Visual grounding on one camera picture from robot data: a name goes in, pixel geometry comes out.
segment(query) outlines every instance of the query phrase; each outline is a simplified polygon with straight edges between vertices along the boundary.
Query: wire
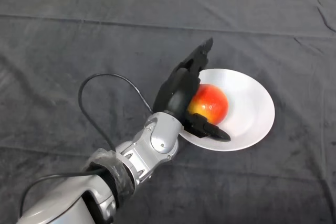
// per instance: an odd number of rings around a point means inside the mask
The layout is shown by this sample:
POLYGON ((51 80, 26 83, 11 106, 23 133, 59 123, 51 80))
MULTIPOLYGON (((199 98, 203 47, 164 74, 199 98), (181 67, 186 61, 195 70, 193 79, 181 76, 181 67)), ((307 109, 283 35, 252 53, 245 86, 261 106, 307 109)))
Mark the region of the wire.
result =
POLYGON ((110 148, 113 151, 116 151, 115 146, 113 144, 113 142, 109 139, 109 137, 106 135, 106 133, 99 127, 99 125, 92 119, 92 117, 88 114, 88 112, 85 110, 85 108, 83 107, 83 102, 82 102, 82 93, 83 93, 83 89, 85 87, 85 85, 92 80, 95 77, 98 76, 112 76, 112 77, 118 77, 124 81, 126 81, 129 85, 131 85, 136 92, 138 93, 138 95, 140 96, 141 100, 143 101, 143 103, 145 104, 145 106, 147 107, 147 109, 153 113, 151 107, 149 106, 149 104, 147 103, 146 99, 143 97, 143 95, 141 94, 140 90, 126 77, 121 76, 119 74, 116 73, 95 73, 91 76, 89 76, 88 78, 86 78, 82 84, 79 87, 78 90, 78 105, 80 107, 80 110, 82 111, 82 113, 84 114, 84 116, 87 118, 87 120, 92 124, 92 126, 100 133, 100 135, 106 140, 106 142, 109 144, 110 148))
POLYGON ((98 175, 102 173, 105 169, 97 169, 97 170, 92 170, 89 172, 81 172, 81 173, 55 173, 55 174, 49 174, 46 176, 42 176, 41 178, 37 179, 36 181, 32 182, 29 186, 26 187, 26 189, 23 191, 21 194, 20 202, 19 202, 19 218, 22 217, 23 214, 23 205, 25 203, 25 198, 29 192, 29 190, 35 186, 36 184, 48 180, 48 179, 55 179, 55 178, 68 178, 68 177, 82 177, 82 176, 90 176, 90 175, 98 175))

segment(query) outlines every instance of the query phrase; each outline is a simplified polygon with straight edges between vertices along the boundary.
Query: robotic hand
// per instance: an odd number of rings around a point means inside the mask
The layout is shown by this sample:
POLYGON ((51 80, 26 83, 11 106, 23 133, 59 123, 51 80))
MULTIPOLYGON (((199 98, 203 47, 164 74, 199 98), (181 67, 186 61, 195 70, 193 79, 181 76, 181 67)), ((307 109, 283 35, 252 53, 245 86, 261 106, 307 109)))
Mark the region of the robotic hand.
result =
POLYGON ((212 44, 212 38, 205 41, 173 70, 158 92, 154 114, 133 141, 120 144, 116 152, 99 149, 90 157, 85 170, 98 169, 97 175, 68 178, 25 212, 18 223, 112 223, 117 209, 155 168, 176 155, 177 137, 183 129, 198 137, 229 141, 228 134, 206 118, 187 112, 212 44))

